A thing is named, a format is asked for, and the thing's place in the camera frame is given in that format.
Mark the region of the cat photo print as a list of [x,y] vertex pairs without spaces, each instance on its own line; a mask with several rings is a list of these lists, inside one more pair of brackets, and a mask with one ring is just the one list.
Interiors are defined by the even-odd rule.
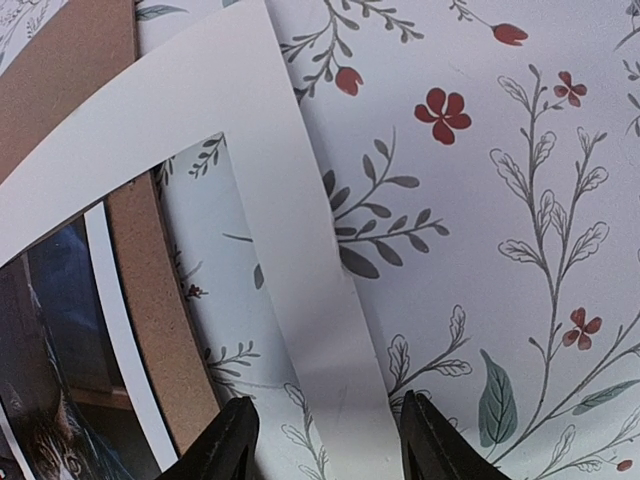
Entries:
[[155,479],[176,458],[99,206],[1,270],[1,475]]

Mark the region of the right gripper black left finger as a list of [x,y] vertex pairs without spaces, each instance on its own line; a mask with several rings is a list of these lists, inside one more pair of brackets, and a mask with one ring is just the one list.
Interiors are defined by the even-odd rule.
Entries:
[[251,398],[233,398],[159,480],[253,479],[258,435],[259,415]]

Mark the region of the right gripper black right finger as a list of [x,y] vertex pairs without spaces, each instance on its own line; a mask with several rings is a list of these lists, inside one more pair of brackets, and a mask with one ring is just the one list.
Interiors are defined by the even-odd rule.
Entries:
[[400,415],[403,474],[409,480],[509,480],[479,455],[424,394],[409,390]]

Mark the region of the floral patterned table cover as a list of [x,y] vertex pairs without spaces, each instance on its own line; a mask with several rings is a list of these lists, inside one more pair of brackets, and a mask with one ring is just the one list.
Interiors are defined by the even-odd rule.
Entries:
[[639,475],[639,5],[271,1],[392,408]]

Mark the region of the white mat board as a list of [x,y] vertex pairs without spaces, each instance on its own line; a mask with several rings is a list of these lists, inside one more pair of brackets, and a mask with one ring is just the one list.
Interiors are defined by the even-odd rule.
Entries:
[[136,61],[1,186],[1,258],[212,133],[227,140],[287,352],[340,479],[399,479],[400,439],[266,5],[241,1]]

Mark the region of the brown cardboard backing board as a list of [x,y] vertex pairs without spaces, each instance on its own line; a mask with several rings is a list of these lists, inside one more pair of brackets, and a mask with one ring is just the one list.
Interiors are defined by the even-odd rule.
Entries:
[[[1,76],[1,178],[138,54],[130,1],[72,1]],[[151,174],[85,216],[105,323],[159,467],[194,443],[219,405],[198,352]]]

